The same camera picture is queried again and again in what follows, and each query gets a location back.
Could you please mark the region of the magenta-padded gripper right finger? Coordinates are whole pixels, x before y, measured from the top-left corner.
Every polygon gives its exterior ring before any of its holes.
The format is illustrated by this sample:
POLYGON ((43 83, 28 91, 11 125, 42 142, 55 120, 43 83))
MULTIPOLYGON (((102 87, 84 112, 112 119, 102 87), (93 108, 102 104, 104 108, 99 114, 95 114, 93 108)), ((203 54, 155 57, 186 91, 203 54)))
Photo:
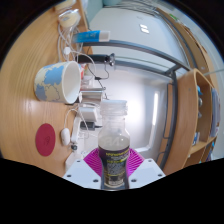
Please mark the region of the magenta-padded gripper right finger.
POLYGON ((152 158, 144 159, 138 152, 131 149, 126 161, 126 176, 128 187, 135 189, 157 181, 165 174, 152 158))

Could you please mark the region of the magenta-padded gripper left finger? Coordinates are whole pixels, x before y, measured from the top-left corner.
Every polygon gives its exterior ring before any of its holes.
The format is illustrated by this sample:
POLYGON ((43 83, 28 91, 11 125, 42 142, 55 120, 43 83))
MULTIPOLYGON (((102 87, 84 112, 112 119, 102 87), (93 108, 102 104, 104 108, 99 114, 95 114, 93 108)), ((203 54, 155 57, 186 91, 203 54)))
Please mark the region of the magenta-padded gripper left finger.
POLYGON ((63 178, 83 188, 99 190, 101 188, 99 150, 94 149, 84 159, 75 160, 63 178))

